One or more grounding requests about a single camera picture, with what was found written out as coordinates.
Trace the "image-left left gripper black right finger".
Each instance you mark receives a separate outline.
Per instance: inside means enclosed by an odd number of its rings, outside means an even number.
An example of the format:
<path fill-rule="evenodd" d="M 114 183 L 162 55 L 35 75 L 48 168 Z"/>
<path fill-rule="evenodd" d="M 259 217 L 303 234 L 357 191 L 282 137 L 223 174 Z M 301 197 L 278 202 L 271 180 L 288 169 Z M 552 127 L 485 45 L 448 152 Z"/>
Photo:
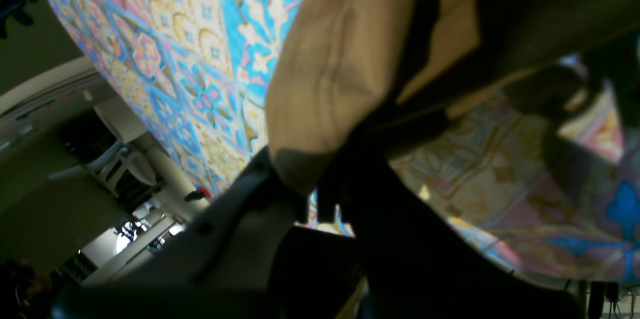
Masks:
<path fill-rule="evenodd" d="M 413 194 L 381 146 L 356 131 L 317 187 L 317 220 L 349 223 L 377 319 L 578 319 L 569 292 L 489 262 Z"/>

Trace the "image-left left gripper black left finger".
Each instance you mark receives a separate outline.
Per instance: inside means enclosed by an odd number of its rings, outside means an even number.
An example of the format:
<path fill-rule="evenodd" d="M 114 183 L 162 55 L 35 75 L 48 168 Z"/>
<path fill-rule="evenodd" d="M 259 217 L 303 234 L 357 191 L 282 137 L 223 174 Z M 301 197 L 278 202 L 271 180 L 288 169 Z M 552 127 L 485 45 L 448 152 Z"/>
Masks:
<path fill-rule="evenodd" d="M 265 147 L 159 253 L 125 272 L 96 272 L 82 285 L 264 290 L 283 239 L 307 221 L 308 196 L 282 182 Z"/>

